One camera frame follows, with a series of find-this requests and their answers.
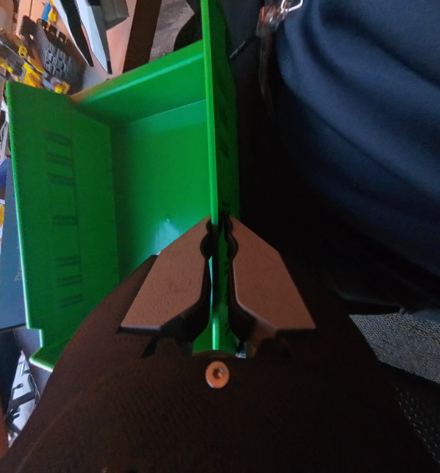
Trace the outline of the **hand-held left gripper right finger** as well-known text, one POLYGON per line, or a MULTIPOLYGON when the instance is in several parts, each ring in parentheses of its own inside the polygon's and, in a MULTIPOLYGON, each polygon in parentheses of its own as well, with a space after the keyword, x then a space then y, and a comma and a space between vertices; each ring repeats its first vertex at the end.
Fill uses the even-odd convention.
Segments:
POLYGON ((229 326, 254 356, 266 340, 317 329, 280 253, 240 220, 225 220, 229 326))

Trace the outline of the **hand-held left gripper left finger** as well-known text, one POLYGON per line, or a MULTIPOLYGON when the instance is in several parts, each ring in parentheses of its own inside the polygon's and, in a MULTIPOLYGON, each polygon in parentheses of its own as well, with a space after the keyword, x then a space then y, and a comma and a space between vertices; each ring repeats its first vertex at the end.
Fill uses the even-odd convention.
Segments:
POLYGON ((211 217, 156 257, 120 329, 192 343, 208 326, 211 306, 211 217))

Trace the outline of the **green plastic storage box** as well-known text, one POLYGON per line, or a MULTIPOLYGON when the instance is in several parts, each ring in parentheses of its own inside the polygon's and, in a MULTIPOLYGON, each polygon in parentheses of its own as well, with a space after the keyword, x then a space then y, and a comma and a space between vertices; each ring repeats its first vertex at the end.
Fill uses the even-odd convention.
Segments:
POLYGON ((30 361, 51 372, 83 319, 204 217, 239 216, 235 85, 221 1, 202 38, 67 96, 6 86, 30 361))

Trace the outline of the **yellow grey toy robot model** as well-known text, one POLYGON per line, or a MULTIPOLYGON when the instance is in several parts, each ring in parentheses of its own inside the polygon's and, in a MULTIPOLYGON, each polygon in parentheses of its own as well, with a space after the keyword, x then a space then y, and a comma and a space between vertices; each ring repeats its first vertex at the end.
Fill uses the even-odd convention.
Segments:
POLYGON ((51 75, 28 40, 0 27, 0 79, 67 95, 69 83, 51 75))

